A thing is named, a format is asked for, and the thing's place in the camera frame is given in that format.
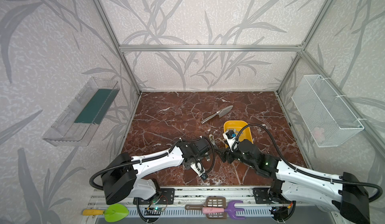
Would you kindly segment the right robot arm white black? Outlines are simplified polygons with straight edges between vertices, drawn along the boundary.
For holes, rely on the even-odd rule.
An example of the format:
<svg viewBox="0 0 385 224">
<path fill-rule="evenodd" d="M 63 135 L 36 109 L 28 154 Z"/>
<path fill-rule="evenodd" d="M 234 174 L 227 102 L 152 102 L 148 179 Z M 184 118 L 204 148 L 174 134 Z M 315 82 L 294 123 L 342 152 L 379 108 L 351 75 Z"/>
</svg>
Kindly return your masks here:
<svg viewBox="0 0 385 224">
<path fill-rule="evenodd" d="M 270 178 L 271 199 L 285 199 L 323 207 L 327 211 L 339 212 L 346 220 L 355 224 L 370 223 L 370 203 L 383 193 L 376 184 L 359 182 L 347 172 L 342 176 L 326 174 L 293 165 L 278 157 L 263 154 L 247 139 L 226 139 L 227 162 L 238 160 L 251 167 L 257 175 Z"/>
</svg>

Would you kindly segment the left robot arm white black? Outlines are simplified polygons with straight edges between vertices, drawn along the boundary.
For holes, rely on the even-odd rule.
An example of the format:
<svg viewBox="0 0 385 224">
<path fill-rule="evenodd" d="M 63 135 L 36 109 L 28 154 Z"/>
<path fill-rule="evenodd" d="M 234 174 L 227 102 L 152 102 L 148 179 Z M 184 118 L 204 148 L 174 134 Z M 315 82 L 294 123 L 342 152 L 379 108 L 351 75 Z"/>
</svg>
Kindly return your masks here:
<svg viewBox="0 0 385 224">
<path fill-rule="evenodd" d="M 161 189 L 156 180 L 146 179 L 146 176 L 183 165 L 206 179 L 212 170 L 205 170 L 202 164 L 206 156 L 215 156 L 214 146 L 208 138 L 179 139 L 170 148 L 152 154 L 130 156 L 122 153 L 108 167 L 93 174 L 89 184 L 104 192 L 107 205 L 117 204 L 127 197 L 149 201 L 158 198 Z"/>
</svg>

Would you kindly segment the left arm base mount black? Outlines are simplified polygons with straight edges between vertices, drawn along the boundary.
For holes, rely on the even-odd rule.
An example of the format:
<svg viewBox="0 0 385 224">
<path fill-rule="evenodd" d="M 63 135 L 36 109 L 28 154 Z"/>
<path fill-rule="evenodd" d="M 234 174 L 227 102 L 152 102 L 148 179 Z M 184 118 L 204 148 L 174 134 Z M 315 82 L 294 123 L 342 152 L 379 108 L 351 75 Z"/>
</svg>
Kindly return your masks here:
<svg viewBox="0 0 385 224">
<path fill-rule="evenodd" d="M 133 204 L 136 205 L 137 203 L 139 203 L 139 205 L 150 205 L 150 204 L 172 205 L 174 203 L 174 197 L 175 197 L 174 188 L 161 188 L 159 193 L 155 194 L 153 197 L 151 197 L 148 200 L 135 198 L 133 200 Z"/>
</svg>

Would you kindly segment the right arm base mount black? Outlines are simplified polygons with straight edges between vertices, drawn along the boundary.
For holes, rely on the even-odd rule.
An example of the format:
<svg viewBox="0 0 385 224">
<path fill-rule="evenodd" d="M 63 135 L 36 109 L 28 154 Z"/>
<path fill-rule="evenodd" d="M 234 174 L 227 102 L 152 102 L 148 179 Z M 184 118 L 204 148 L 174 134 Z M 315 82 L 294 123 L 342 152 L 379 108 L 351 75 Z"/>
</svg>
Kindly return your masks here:
<svg viewBox="0 0 385 224">
<path fill-rule="evenodd" d="M 294 204 L 283 196 L 283 191 L 276 188 L 259 187 L 253 188 L 253 197 L 256 204 L 284 205 Z"/>
</svg>

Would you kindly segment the small beige stapler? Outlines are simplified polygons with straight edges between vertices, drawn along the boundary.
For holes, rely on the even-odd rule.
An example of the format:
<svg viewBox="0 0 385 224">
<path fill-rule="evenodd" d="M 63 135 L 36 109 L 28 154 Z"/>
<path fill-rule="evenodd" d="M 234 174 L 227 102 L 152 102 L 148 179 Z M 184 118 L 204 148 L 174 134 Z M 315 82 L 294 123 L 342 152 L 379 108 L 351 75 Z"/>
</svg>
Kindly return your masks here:
<svg viewBox="0 0 385 224">
<path fill-rule="evenodd" d="M 216 148 L 216 143 L 215 143 L 215 139 L 214 139 L 214 136 L 212 134 L 209 135 L 209 140 L 211 142 L 211 144 L 213 145 L 214 148 Z"/>
</svg>

